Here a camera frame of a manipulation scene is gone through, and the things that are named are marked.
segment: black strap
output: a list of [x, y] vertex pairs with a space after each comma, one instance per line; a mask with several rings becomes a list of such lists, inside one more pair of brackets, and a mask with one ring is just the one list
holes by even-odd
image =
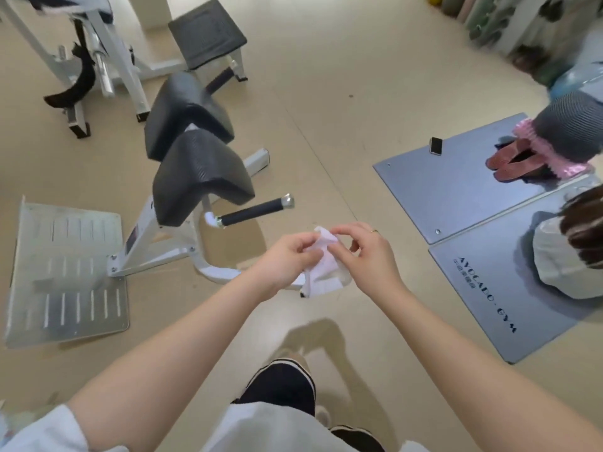
[[84, 34], [84, 25], [80, 19], [74, 19], [75, 33], [79, 44], [74, 44], [71, 53], [81, 61], [81, 73], [70, 89], [55, 95], [44, 97], [44, 101], [53, 108], [70, 108], [81, 101], [92, 90], [96, 82], [94, 60], [90, 56]]

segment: beige floor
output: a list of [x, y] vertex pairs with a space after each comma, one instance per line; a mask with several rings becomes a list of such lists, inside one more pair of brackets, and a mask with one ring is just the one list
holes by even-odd
[[[202, 1], [171, 0], [172, 11]], [[250, 235], [262, 234], [270, 245], [316, 224], [365, 220], [391, 241], [409, 287], [494, 352], [372, 164], [430, 136], [446, 138], [521, 111], [534, 115], [546, 104], [544, 90], [498, 57], [473, 50], [460, 25], [425, 0], [221, 1], [249, 39], [249, 82], [229, 83], [217, 95], [236, 128], [233, 146], [241, 155], [261, 146], [271, 153], [270, 167], [254, 178], [255, 202], [291, 192], [298, 204], [223, 234], [231, 236], [226, 258], [239, 257]], [[124, 9], [119, 26], [135, 31]], [[40, 29], [49, 24], [34, 16], [32, 22]], [[162, 54], [176, 53], [166, 31], [153, 38]], [[7, 23], [0, 24], [0, 57], [0, 291], [6, 292], [23, 194], [31, 202], [118, 212], [128, 231], [157, 165], [145, 157], [142, 127], [125, 95], [89, 96], [93, 136], [78, 141], [41, 100], [60, 86]], [[145, 85], [149, 97], [159, 85]], [[214, 257], [224, 259], [216, 251]], [[131, 276], [128, 331], [0, 351], [0, 398], [13, 410], [38, 407], [53, 394], [68, 399], [216, 289], [187, 260]], [[601, 320], [595, 313], [517, 370], [603, 427]], [[476, 450], [394, 327], [354, 286], [312, 300], [281, 292], [258, 308], [161, 449], [199, 450], [225, 405], [283, 345], [306, 356], [318, 401], [336, 422], [372, 430], [389, 451], [408, 439], [433, 451]]]

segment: weight bench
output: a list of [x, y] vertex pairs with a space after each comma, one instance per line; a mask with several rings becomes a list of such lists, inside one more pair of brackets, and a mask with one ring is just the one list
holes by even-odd
[[554, 217], [565, 196], [599, 179], [588, 171], [569, 181], [498, 182], [485, 166], [495, 144], [512, 135], [517, 114], [374, 165], [429, 252], [484, 333], [516, 363], [599, 307], [603, 298], [574, 300], [543, 284], [532, 236]]
[[170, 75], [176, 71], [199, 68], [217, 58], [229, 56], [229, 68], [239, 82], [246, 81], [241, 47], [247, 39], [217, 0], [193, 9], [170, 22], [170, 30], [186, 63], [167, 60], [147, 64], [117, 35], [109, 0], [26, 0], [41, 14], [68, 14], [74, 23], [79, 44], [70, 51], [58, 46], [58, 54], [46, 51], [40, 40], [13, 9], [9, 0], [0, 0], [4, 13], [19, 30], [49, 70], [68, 89], [45, 97], [61, 108], [68, 127], [78, 138], [90, 136], [82, 99], [100, 88], [106, 98], [115, 96], [115, 86], [124, 84], [130, 93], [137, 121], [146, 121], [150, 111], [141, 80]]
[[[184, 257], [216, 283], [240, 274], [211, 265], [199, 236], [201, 218], [223, 228], [292, 208], [289, 194], [223, 216], [217, 198], [243, 205], [254, 197], [251, 176], [269, 164], [260, 149], [243, 161], [224, 109], [192, 73], [162, 85], [145, 127], [147, 157], [160, 162], [153, 190], [127, 237], [113, 213], [21, 205], [5, 342], [9, 348], [125, 330], [125, 276]], [[169, 239], [154, 242], [163, 233]], [[290, 286], [298, 290], [300, 275]]]

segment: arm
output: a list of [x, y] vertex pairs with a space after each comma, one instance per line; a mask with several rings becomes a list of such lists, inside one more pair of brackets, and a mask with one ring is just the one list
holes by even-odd
[[154, 450], [255, 307], [322, 252], [315, 233], [281, 238], [249, 270], [184, 318], [118, 359], [68, 403], [91, 450]]
[[[400, 279], [389, 243], [362, 222], [329, 250], [398, 328], [450, 407], [484, 451], [600, 451], [603, 434], [588, 420], [500, 359], [464, 338], [420, 303]], [[360, 249], [355, 257], [352, 252]]]

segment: white metal frame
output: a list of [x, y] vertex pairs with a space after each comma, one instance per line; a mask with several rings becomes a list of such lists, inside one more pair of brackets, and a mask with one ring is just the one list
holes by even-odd
[[[245, 168], [250, 176], [267, 167], [270, 162], [266, 149], [260, 149], [245, 159]], [[218, 284], [225, 284], [237, 277], [241, 272], [237, 269], [211, 265], [205, 258], [203, 243], [199, 233], [199, 222], [204, 212], [210, 210], [211, 203], [218, 197], [205, 197], [194, 209], [185, 222], [175, 227], [161, 227], [155, 216], [153, 196], [147, 199], [134, 229], [126, 243], [117, 254], [107, 260], [107, 274], [110, 277], [127, 276], [170, 261], [190, 257], [196, 270]], [[165, 233], [169, 239], [153, 242], [158, 233]], [[299, 290], [305, 283], [301, 274], [289, 287]]]
[[[14, 24], [34, 51], [44, 60], [55, 77], [65, 87], [71, 87], [81, 69], [79, 60], [68, 57], [68, 52], [64, 46], [59, 46], [58, 56], [49, 53], [8, 0], [0, 0], [0, 12], [3, 12]], [[91, 52], [97, 61], [98, 79], [96, 80], [96, 87], [102, 88], [105, 96], [112, 96], [110, 87], [124, 84], [132, 98], [138, 120], [144, 121], [151, 108], [140, 81], [185, 70], [187, 69], [185, 62], [183, 60], [167, 60], [147, 64], [138, 57], [134, 57], [134, 65], [128, 47], [117, 35], [115, 27], [102, 21], [98, 9], [86, 10], [82, 14], [86, 14], [86, 17], [84, 18], [75, 13], [69, 15], [80, 19], [88, 33], [89, 47], [92, 48]], [[74, 132], [87, 131], [81, 102], [76, 104], [73, 109], [68, 110], [67, 116], [69, 127]]]

